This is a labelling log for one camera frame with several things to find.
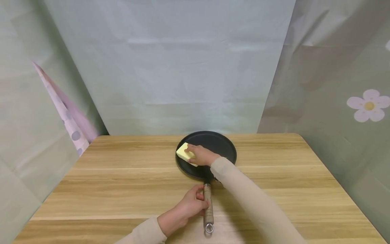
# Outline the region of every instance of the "wood grain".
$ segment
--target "wood grain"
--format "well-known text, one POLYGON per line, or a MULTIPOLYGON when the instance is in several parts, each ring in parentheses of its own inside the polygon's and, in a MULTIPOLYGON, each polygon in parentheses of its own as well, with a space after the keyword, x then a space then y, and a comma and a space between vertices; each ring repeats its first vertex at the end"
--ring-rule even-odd
MULTIPOLYGON (((296 134, 227 135, 236 165, 270 195, 309 244, 386 243, 296 134)), ((113 243, 173 207, 194 184, 176 166, 182 135, 101 136, 81 156, 14 243, 113 243)), ((213 183, 215 232, 196 217, 167 243, 262 243, 235 199, 213 183)))

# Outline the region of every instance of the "flower print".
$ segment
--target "flower print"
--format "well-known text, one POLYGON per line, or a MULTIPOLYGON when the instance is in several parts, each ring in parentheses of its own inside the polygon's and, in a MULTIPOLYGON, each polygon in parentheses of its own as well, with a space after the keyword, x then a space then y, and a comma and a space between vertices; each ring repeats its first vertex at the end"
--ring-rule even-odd
POLYGON ((382 109, 390 106, 390 97, 379 96, 379 91, 370 89, 363 93, 363 98, 350 97, 347 105, 358 109, 353 116, 357 121, 366 122, 371 119, 377 122, 385 117, 385 112, 382 109))

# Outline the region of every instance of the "beige sleeve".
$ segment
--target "beige sleeve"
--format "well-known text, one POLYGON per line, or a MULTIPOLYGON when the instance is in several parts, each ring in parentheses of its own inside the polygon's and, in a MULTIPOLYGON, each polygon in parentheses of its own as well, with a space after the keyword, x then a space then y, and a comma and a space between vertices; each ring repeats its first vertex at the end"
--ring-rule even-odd
POLYGON ((216 159, 211 172, 238 201, 266 243, 306 243, 279 206, 229 160, 216 159))
POLYGON ((161 231, 157 218, 150 218, 133 229, 115 244, 164 244, 167 237, 161 231))

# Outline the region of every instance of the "black frying pan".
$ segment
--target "black frying pan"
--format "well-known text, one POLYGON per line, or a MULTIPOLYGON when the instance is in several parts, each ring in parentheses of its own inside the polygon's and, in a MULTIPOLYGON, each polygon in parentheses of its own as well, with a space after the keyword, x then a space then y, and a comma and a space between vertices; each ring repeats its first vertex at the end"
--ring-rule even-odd
MULTIPOLYGON (((237 160, 237 151, 233 143, 225 136, 212 131, 199 131, 189 134, 184 137, 178 144, 176 150, 178 150, 183 143, 189 143, 193 145, 201 145, 210 151, 213 151, 222 157, 226 157, 233 164, 237 160)), ((212 233, 214 231, 214 214, 213 203, 211 201, 211 181, 214 179, 209 166, 195 167, 176 155, 176 162, 181 170, 199 180, 204 181, 203 195, 206 201, 210 201, 210 207, 205 210, 203 224, 206 233, 212 233)))

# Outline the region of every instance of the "wooden pan handle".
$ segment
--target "wooden pan handle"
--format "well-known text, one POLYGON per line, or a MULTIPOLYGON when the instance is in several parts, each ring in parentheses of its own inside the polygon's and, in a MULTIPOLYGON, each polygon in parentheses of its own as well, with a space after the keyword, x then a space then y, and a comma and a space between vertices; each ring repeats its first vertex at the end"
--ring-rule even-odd
POLYGON ((204 184, 203 196, 205 201, 209 201, 210 206, 205 209, 203 217, 203 226, 206 233, 212 233, 214 231, 214 214, 213 214, 213 202, 211 200, 211 185, 204 184))

